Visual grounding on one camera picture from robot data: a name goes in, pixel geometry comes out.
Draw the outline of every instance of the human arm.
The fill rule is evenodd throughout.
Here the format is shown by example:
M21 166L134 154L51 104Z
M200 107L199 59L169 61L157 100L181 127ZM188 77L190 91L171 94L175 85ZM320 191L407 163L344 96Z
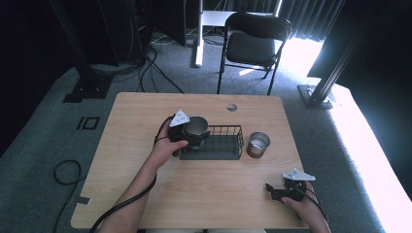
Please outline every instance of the human arm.
M313 186L309 182L306 182L306 186L308 189L306 195L317 201ZM289 197L283 197L282 201L299 214L313 233L330 233L329 226L321 210L308 197L305 196L301 202L296 202Z
M169 122L170 120L165 122L157 136L159 140L154 144L152 152L149 154L123 195L118 199L115 206L146 189L154 180L157 170L166 163L172 152L188 144L186 141L176 143L171 143L169 141L166 137ZM139 227L148 199L149 193L108 216L103 221L99 232L135 233Z

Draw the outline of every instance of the person's left hand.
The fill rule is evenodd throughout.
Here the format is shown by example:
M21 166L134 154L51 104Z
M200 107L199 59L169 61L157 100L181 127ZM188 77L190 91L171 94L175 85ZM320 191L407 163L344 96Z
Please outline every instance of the person's left hand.
M171 119L167 120L164 123L156 138L154 148L152 149L152 152L148 157L148 160L150 160L153 165L157 166L157 168L163 166L164 163L166 163L167 159L170 157L170 155L172 155L173 151L185 147L188 144L187 141L179 141L175 143L170 142L169 138L167 137L170 121Z

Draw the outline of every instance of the silver cup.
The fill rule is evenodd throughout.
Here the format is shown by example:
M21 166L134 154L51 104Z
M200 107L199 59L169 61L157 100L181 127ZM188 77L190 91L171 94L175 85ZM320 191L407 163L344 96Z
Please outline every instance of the silver cup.
M255 132L249 138L246 151L252 158L261 158L269 145L270 139L265 133Z

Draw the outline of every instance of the metal basket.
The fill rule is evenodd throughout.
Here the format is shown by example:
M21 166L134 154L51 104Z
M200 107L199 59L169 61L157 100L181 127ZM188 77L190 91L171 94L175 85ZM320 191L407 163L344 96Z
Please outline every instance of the metal basket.
M244 145L240 125L209 125L208 131L200 147L181 149L182 160L240 159Z

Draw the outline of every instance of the table top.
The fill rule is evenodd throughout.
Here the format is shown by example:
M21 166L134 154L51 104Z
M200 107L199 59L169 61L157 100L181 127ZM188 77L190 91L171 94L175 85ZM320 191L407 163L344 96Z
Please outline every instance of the table top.
M235 105L235 112L227 107ZM120 93L109 115L72 217L90 228L125 191L149 155L161 123L179 109L209 124L239 124L245 145L239 160L180 160L159 169L141 227L307 228L296 213L273 201L269 183L284 188L282 176L303 171L282 101L276 96ZM249 135L266 133L271 144L260 159L246 153Z

